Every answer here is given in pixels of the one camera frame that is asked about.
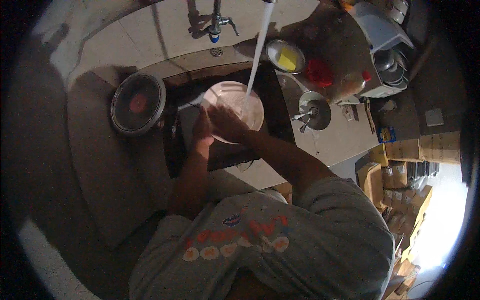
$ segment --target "dirty dish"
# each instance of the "dirty dish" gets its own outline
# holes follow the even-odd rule
[[[308,91],[300,97],[299,112],[301,114],[307,113],[312,109],[315,109],[315,111],[318,110],[318,113],[310,115],[309,118],[308,116],[303,117],[303,122],[307,123],[307,127],[313,130],[323,130],[327,128],[332,118],[330,106],[322,94],[315,91]]]
[[[242,83],[222,81],[205,92],[202,106],[205,108],[210,105],[229,107],[250,129],[259,131],[264,122],[264,106],[254,91],[250,93],[249,100],[244,105],[246,92],[247,86]],[[216,135],[213,137],[227,144],[235,144]]]
[[[305,56],[303,55],[303,52],[298,48],[297,46],[286,42],[281,39],[274,39],[273,41],[270,41],[267,46],[265,47],[265,51],[267,53],[267,57],[270,60],[270,62],[277,68],[278,70],[285,72],[285,73],[291,73],[291,74],[298,74],[301,73],[305,69]],[[284,67],[282,64],[279,63],[279,60],[282,58],[282,53],[289,53],[289,57],[295,57],[296,61],[294,63],[295,69],[294,70],[289,70],[286,67]]]

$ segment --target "white tile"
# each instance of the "white tile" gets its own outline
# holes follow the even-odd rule
[[[89,39],[82,51],[81,63],[88,70],[100,66],[138,66],[142,56],[118,21]]]

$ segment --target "running water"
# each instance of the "running water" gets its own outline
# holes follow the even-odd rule
[[[253,57],[253,65],[252,65],[252,72],[250,73],[250,79],[248,80],[248,87],[247,87],[247,94],[245,95],[245,100],[243,102],[243,107],[240,112],[240,115],[243,116],[243,111],[245,110],[248,98],[250,97],[250,93],[252,92],[252,85],[255,79],[255,75],[257,74],[258,68],[258,61],[260,60],[260,54],[262,53],[262,49],[264,47],[265,36],[267,35],[268,24],[270,23],[270,16],[272,15],[274,3],[264,2],[265,3],[265,10],[264,16],[262,19],[262,27],[258,34],[257,39],[257,47],[255,48],[255,55]]]

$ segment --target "plastic container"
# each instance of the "plastic container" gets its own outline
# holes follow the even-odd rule
[[[321,60],[311,60],[307,66],[307,76],[318,87],[332,85],[333,73],[326,63]]]
[[[343,77],[332,97],[333,102],[338,103],[352,95],[360,93],[370,79],[372,79],[372,77],[368,71],[363,71],[362,73],[353,72],[346,75]]]

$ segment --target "white plate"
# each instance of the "white plate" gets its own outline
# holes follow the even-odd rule
[[[244,105],[246,92],[247,86],[242,83],[222,81],[211,86],[205,92],[202,106],[208,108],[210,105],[222,104],[230,107],[250,129],[259,131],[264,122],[264,106],[254,91],[250,93],[249,101]],[[235,144],[216,135],[213,135],[213,137],[227,144]]]

